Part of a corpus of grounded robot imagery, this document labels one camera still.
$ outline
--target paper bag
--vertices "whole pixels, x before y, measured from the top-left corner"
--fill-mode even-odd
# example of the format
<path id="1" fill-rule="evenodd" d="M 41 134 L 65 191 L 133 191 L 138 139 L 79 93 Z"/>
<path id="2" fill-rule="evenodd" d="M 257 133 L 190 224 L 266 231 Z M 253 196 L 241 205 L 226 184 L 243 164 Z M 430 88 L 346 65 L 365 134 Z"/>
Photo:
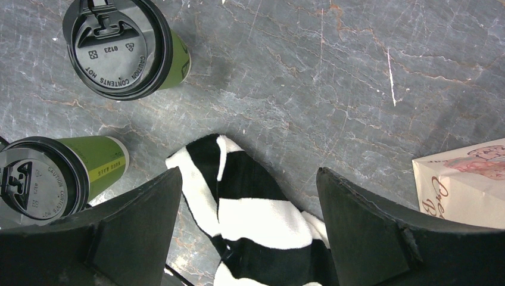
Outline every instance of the paper bag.
<path id="1" fill-rule="evenodd" d="M 412 160 L 420 211 L 505 229 L 505 139 Z"/>

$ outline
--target pink printed design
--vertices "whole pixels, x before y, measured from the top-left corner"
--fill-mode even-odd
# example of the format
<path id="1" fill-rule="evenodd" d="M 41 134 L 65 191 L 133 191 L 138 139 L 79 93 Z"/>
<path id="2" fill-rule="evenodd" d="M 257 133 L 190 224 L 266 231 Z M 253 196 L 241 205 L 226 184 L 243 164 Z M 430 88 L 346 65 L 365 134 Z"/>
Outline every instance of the pink printed design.
<path id="1" fill-rule="evenodd" d="M 468 152 L 468 157 L 446 161 L 444 166 L 460 172 L 478 174 L 496 181 L 505 181 L 505 146 L 478 148 Z"/>

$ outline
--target black plastic lid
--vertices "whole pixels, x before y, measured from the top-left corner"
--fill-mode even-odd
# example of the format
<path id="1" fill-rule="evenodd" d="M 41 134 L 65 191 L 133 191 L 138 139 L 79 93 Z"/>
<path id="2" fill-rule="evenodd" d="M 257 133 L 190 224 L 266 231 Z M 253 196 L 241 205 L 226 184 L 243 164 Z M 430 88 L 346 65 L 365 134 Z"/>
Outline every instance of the black plastic lid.
<path id="1" fill-rule="evenodd" d="M 5 209 L 8 206 L 41 223 L 54 220 L 82 210 L 88 192 L 86 170 L 56 140 L 25 138 L 0 152 L 0 216 L 4 218 L 25 224 Z"/>
<path id="2" fill-rule="evenodd" d="M 169 25 L 150 0 L 75 0 L 63 34 L 77 75 L 104 97 L 145 97 L 170 71 Z"/>

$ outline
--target green paper cup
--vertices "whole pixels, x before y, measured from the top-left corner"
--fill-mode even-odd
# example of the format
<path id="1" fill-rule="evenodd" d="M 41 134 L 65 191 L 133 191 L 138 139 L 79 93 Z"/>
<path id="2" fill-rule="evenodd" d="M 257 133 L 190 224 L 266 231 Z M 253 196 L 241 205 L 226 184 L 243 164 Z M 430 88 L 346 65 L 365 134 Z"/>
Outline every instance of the green paper cup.
<path id="1" fill-rule="evenodd" d="M 84 165 L 89 181 L 87 203 L 119 180 L 130 164 L 126 147 L 113 137 L 90 136 L 56 141 L 72 150 Z"/>
<path id="2" fill-rule="evenodd" d="M 191 69 L 187 46 L 150 0 L 75 0 L 63 35 L 77 75 L 114 100 L 172 88 Z"/>
<path id="3" fill-rule="evenodd" d="M 83 210 L 128 169 L 124 145 L 106 136 L 28 137 L 0 151 L 0 216 L 49 223 Z"/>

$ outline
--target printed logo on bag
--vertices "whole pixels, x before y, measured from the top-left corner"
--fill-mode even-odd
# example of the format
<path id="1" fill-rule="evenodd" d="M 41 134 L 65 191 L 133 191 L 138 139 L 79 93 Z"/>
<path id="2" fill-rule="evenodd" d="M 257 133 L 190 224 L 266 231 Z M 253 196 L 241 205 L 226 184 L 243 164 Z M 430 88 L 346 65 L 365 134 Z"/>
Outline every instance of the printed logo on bag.
<path id="1" fill-rule="evenodd" d="M 468 152 L 467 157 L 447 160 L 447 168 L 474 173 L 495 181 L 505 181 L 505 146 L 495 145 Z"/>
<path id="2" fill-rule="evenodd" d="M 429 198 L 423 200 L 422 205 L 425 211 L 435 217 L 444 218 L 444 207 L 442 206 L 442 200 L 449 196 L 449 191 L 447 188 L 438 180 L 437 177 L 431 177 L 431 184 L 435 191 L 435 199 L 431 200 Z"/>

